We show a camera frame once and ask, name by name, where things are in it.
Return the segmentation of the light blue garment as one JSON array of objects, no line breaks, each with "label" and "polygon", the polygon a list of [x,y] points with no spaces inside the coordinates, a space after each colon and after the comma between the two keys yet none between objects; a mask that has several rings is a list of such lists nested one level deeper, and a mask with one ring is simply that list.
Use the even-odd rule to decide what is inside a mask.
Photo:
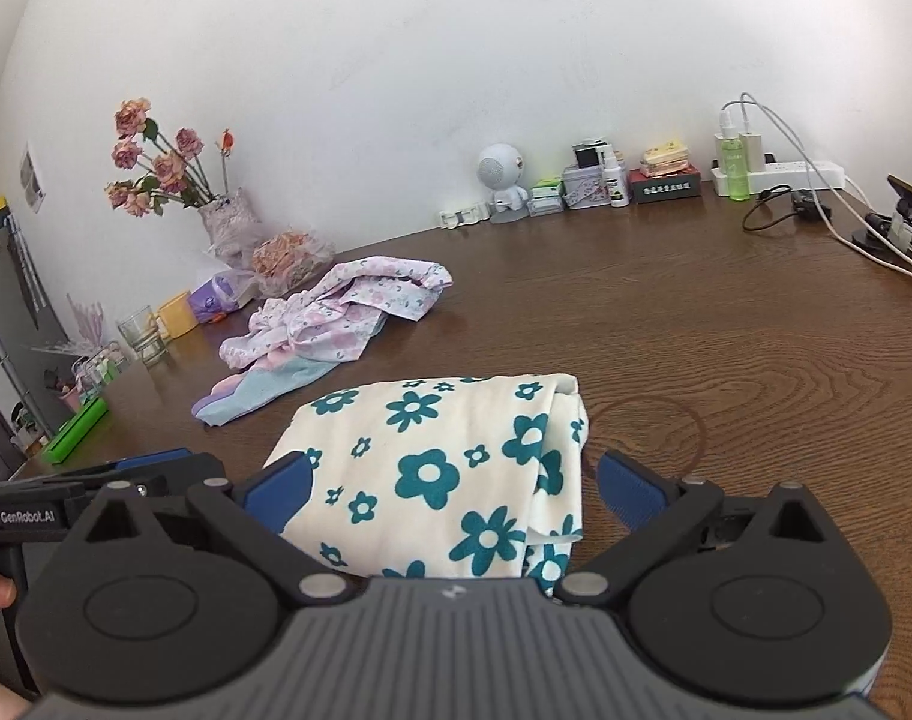
[{"label": "light blue garment", "polygon": [[191,406],[191,415],[205,426],[225,426],[290,392],[308,387],[336,367],[337,362],[271,353],[250,369],[217,382],[209,395]]}]

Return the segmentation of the purple packet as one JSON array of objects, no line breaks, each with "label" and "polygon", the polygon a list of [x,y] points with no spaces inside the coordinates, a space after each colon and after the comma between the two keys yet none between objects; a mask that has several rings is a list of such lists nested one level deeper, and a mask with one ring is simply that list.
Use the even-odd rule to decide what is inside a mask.
[{"label": "purple packet", "polygon": [[250,270],[223,270],[189,293],[189,309],[199,323],[212,323],[243,309],[259,296]]}]

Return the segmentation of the green spray bottle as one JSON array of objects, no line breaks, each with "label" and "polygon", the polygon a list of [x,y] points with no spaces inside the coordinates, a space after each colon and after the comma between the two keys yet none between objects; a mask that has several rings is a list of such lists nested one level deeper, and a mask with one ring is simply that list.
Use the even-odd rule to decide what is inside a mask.
[{"label": "green spray bottle", "polygon": [[746,151],[744,151],[739,130],[734,125],[728,109],[719,113],[719,130],[721,130],[721,140],[719,140],[721,169],[726,174],[728,197],[733,202],[745,202],[751,198]]}]

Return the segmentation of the small white clips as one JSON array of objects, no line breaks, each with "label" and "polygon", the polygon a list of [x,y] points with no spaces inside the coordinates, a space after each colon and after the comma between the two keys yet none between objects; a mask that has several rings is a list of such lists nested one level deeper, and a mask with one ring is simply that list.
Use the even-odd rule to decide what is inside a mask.
[{"label": "small white clips", "polygon": [[487,203],[473,203],[463,208],[451,208],[438,213],[438,224],[446,231],[453,231],[458,227],[474,226],[482,221],[490,220],[490,210]]}]

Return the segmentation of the black phone stand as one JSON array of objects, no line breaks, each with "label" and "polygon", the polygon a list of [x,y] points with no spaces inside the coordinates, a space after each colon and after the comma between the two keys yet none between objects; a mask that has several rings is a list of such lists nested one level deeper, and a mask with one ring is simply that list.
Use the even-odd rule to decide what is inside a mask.
[{"label": "black phone stand", "polygon": [[907,255],[912,260],[912,185],[900,177],[889,174],[889,187],[897,195],[897,203],[890,215],[870,211],[863,216],[863,226],[856,229],[850,241],[865,254]]}]

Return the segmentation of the vase with pink flowers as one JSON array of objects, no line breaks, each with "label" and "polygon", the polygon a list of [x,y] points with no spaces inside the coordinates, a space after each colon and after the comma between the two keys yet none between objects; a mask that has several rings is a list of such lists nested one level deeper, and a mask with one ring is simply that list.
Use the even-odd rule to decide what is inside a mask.
[{"label": "vase with pink flowers", "polygon": [[116,109],[111,160],[131,177],[104,188],[111,208],[134,218],[161,216],[170,205],[194,210],[204,224],[212,257],[230,268],[250,268],[266,234],[246,193],[230,187],[232,132],[223,130],[218,137],[220,177],[209,179],[199,133],[182,127],[166,137],[150,112],[152,105],[145,98],[125,99]]}]

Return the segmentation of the pink floral garment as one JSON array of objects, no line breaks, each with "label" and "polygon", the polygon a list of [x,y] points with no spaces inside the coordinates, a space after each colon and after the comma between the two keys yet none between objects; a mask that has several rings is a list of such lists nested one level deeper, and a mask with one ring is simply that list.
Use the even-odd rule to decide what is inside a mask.
[{"label": "pink floral garment", "polygon": [[428,260],[374,255],[338,263],[313,288],[267,298],[248,320],[248,333],[225,340],[218,355],[235,371],[272,353],[357,361],[388,317],[422,320],[452,284],[451,273]]}]

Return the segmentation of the green white small box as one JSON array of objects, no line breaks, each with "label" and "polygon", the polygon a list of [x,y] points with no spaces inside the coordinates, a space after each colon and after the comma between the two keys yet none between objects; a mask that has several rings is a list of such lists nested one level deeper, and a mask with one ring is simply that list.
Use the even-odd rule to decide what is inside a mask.
[{"label": "green white small box", "polygon": [[554,215],[565,210],[563,185],[560,177],[542,179],[529,190],[527,210],[531,216]]}]

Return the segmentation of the cream teal flower garment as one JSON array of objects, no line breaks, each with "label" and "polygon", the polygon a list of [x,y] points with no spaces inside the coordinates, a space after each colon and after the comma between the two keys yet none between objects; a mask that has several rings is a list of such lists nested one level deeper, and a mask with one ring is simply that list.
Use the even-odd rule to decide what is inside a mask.
[{"label": "cream teal flower garment", "polygon": [[588,433],[572,374],[332,392],[301,406],[272,449],[311,466],[282,535],[362,577],[527,577],[550,593],[583,536]]}]

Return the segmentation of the yellow snack packs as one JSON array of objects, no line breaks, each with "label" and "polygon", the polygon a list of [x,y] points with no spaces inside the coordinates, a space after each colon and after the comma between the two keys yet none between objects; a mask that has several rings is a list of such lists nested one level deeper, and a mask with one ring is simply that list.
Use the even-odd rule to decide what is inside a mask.
[{"label": "yellow snack packs", "polygon": [[646,176],[664,176],[689,167],[689,148],[677,140],[651,146],[641,155],[640,169]]}]

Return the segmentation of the yellow mug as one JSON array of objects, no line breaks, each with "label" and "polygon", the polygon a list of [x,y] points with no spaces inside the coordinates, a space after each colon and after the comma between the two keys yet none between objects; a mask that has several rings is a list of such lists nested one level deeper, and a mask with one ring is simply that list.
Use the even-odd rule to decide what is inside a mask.
[{"label": "yellow mug", "polygon": [[171,340],[181,338],[192,332],[199,325],[196,314],[191,307],[189,291],[182,291],[157,309],[157,319],[165,328],[165,335]]}]

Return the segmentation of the white round robot toy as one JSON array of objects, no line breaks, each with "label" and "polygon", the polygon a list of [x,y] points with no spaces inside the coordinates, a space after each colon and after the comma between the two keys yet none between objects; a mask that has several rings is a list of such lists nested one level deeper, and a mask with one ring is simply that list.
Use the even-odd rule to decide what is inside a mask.
[{"label": "white round robot toy", "polygon": [[508,143],[482,149],[477,160],[477,179],[490,192],[493,224],[514,223],[529,215],[529,193],[520,184],[524,172],[523,155]]}]

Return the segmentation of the white charger plug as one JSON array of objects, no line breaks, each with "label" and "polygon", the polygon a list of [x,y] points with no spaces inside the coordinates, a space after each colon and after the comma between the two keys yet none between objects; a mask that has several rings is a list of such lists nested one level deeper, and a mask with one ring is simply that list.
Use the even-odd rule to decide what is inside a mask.
[{"label": "white charger plug", "polygon": [[762,135],[758,132],[741,132],[742,151],[746,156],[747,171],[764,172],[765,171],[765,153],[762,145]]}]

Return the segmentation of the white small bottle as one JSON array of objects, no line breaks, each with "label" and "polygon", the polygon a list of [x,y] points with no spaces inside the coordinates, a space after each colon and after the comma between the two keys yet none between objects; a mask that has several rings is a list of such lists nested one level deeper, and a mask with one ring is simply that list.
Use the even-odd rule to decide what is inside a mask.
[{"label": "white small bottle", "polygon": [[622,154],[618,151],[609,151],[604,156],[604,179],[606,179],[609,203],[614,208],[625,208],[630,205],[627,171],[625,171]]}]

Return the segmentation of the white power strip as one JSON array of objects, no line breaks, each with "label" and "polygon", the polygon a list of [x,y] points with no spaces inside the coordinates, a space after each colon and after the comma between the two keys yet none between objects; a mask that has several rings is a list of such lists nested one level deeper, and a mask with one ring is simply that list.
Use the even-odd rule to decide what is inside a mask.
[{"label": "white power strip", "polygon": [[832,161],[817,161],[814,167],[804,161],[781,161],[765,164],[762,171],[749,172],[747,182],[752,195],[779,185],[787,185],[793,190],[842,190],[845,187],[845,169]]}]

